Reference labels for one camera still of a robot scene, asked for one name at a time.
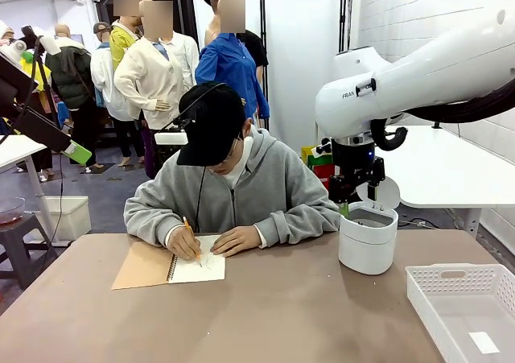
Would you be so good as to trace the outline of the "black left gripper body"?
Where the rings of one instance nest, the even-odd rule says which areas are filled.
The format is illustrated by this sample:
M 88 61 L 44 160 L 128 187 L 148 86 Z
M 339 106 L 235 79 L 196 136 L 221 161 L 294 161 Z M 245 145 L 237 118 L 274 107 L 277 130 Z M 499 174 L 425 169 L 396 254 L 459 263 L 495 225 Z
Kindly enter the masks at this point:
M 28 105 L 37 82 L 27 75 L 8 55 L 1 53 L 1 116 L 37 118 Z

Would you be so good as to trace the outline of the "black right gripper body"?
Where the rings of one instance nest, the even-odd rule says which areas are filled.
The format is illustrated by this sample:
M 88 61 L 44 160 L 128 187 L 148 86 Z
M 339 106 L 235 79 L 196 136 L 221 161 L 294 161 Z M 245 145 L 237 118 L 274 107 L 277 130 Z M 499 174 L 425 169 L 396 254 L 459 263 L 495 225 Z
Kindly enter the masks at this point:
M 356 188 L 368 180 L 375 160 L 373 142 L 346 146 L 332 142 L 332 161 L 339 174 L 332 177 L 333 195 L 352 195 Z

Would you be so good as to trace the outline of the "person's left hand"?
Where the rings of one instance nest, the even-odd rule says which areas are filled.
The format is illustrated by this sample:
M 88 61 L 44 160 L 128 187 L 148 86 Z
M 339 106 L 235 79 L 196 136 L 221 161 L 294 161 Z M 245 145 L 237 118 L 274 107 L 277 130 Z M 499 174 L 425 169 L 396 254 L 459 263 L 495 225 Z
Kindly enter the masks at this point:
M 231 257 L 242 251 L 258 248 L 262 245 L 261 235 L 254 226 L 237 226 L 222 233 L 214 242 L 211 251 L 215 255 Z

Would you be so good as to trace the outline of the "person's right hand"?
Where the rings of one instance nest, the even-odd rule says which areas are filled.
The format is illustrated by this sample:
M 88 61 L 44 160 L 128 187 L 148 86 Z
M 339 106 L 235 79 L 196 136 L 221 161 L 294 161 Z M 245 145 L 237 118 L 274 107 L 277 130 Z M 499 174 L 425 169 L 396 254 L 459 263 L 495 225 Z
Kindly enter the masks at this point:
M 165 245 L 177 258 L 191 261 L 201 255 L 200 243 L 192 231 L 184 225 L 173 228 L 165 239 Z

